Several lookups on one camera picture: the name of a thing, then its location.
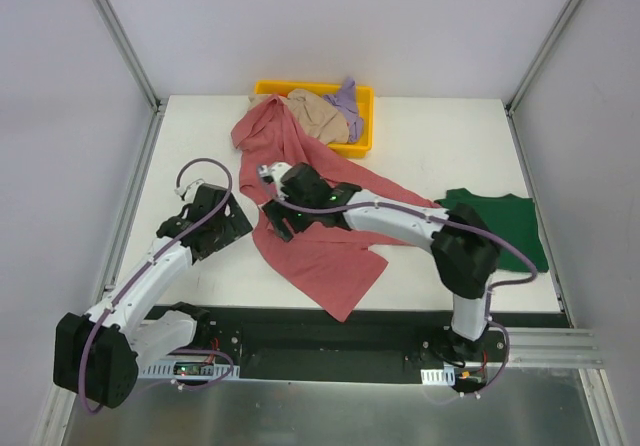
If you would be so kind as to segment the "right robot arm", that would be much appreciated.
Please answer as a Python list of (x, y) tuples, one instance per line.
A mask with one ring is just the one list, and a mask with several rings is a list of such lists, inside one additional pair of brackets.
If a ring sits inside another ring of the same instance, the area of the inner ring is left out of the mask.
[(462, 366), (484, 351), (488, 282), (500, 247), (486, 237), (484, 223), (470, 207), (420, 208), (355, 184), (330, 185), (306, 163), (261, 165), (257, 175), (271, 196), (262, 210), (286, 242), (318, 223), (376, 233), (429, 253), (453, 298), (450, 327), (431, 340), (432, 355)]

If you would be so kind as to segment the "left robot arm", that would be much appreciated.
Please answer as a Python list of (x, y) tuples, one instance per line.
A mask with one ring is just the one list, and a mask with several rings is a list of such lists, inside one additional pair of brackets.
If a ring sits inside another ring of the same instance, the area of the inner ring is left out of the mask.
[(178, 302), (143, 322), (182, 273), (246, 236), (252, 225), (233, 194), (207, 183), (165, 220), (139, 264), (83, 314), (66, 314), (55, 331), (53, 382), (99, 407), (116, 408), (138, 374), (178, 349), (199, 355), (212, 344), (208, 311)]

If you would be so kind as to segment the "green t shirt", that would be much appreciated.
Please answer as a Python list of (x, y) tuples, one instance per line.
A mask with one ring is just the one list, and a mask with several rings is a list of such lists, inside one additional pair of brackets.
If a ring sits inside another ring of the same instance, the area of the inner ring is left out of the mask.
[(540, 273), (549, 264), (539, 237), (535, 203), (531, 198), (506, 194), (499, 197), (479, 196), (465, 188), (450, 189), (436, 202), (453, 209), (457, 204), (471, 206), (491, 232), (523, 253)]

